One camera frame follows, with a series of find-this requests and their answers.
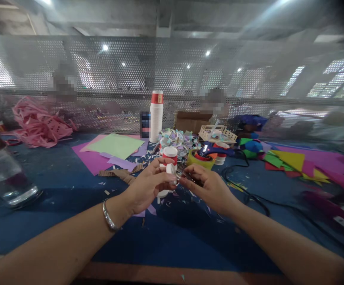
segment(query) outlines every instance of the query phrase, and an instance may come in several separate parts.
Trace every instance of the metal mesh wall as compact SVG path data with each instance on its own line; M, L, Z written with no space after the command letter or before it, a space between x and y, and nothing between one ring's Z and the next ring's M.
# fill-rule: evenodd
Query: metal mesh wall
M11 107L31 95L80 130L136 133L153 89L164 91L163 127L209 98L213 120L232 129L235 116L259 114L271 118L263 137L344 139L344 117L333 118L344 114L342 44L0 36L0 112L11 127Z

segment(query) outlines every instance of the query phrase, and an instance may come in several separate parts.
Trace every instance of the pink plastic object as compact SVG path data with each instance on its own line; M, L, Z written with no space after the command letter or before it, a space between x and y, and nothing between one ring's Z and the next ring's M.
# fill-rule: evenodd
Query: pink plastic object
M15 121L23 128L15 130L14 134L29 148L39 146L51 148L59 139L70 136L73 130L77 131L71 120L69 120L71 124L68 125L58 117L58 112L50 115L38 102L28 96L22 98L12 110Z

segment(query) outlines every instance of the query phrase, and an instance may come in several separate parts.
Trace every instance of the silver bangle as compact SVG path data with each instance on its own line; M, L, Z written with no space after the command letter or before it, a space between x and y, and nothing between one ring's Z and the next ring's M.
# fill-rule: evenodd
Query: silver bangle
M105 201L103 201L103 215L105 216L107 225L109 226L109 230L111 230L112 232L117 232L119 229L114 224L114 222L111 220L109 213L107 212L107 208L106 208L106 201L107 200L108 200L108 198Z

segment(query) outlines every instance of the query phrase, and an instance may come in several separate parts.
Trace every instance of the yellow tape roll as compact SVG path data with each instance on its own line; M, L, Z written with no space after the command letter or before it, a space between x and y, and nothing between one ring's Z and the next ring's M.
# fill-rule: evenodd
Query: yellow tape roll
M210 161L199 160L199 159L195 158L196 152L198 152L198 150L190 150L189 151L188 159L187 159L187 166L195 163L195 164L201 165L201 166L211 170L213 165L214 165L214 159L212 157L210 157Z

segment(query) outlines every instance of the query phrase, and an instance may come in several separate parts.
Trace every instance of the blue tablecloth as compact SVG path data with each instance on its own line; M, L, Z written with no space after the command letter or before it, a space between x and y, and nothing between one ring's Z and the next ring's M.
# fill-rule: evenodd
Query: blue tablecloth
M74 145L90 141L95 135L73 136L72 140L60 142L50 149L28 149L23 144L11 147L12 151L18 152L15 158L27 176L44 193L33 204L16 211L0 204L0 254L10 252L51 226L102 202L107 197L104 190L111 192L111 197L127 188L116 177L93 176L71 149ZM220 172L224 167L239 163L242 160L227 158L224 165L214 166L213 170ZM266 171L261 161L250 161L248 168L236 168L231 178L252 193L303 208L344 243L344 229L326 220L301 200L300 193L309 189L298 179L287 178L281 171ZM335 185L326 185L325 188L337 191ZM243 200L241 192L234 189L232 192ZM181 187L177 193L180 197L169 194L162 205L155 200L153 205L157 216L147 211L143 227L142 218L130 218L123 230L97 252L93 261L237 272L280 272L262 249L235 224L227 219L223 221L214 211L209 213L203 201L192 198ZM262 212L254 202L249 205ZM274 220L344 256L340 248L308 221L286 208L267 206Z

